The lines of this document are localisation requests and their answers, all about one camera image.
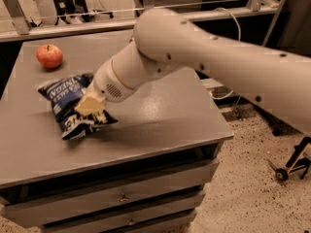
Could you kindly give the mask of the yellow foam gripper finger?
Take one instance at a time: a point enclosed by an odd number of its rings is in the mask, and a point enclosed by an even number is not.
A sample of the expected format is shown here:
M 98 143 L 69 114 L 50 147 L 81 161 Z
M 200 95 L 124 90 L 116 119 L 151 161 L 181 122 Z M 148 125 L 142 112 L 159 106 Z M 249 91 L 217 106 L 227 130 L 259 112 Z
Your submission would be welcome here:
M 105 109 L 106 97 L 95 91 L 86 93 L 75 106 L 74 110 L 81 116 L 101 113 Z

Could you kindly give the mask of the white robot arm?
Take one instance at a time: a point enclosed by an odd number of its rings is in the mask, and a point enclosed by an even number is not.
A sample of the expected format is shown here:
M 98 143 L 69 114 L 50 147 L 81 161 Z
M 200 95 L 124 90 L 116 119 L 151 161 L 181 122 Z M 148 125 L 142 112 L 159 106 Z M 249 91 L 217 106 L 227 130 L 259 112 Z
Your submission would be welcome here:
M 232 89 L 311 136 L 311 59 L 208 33 L 168 9 L 140 15 L 132 40 L 95 73 L 75 110 L 82 116 L 120 102 L 142 84 L 182 67 Z

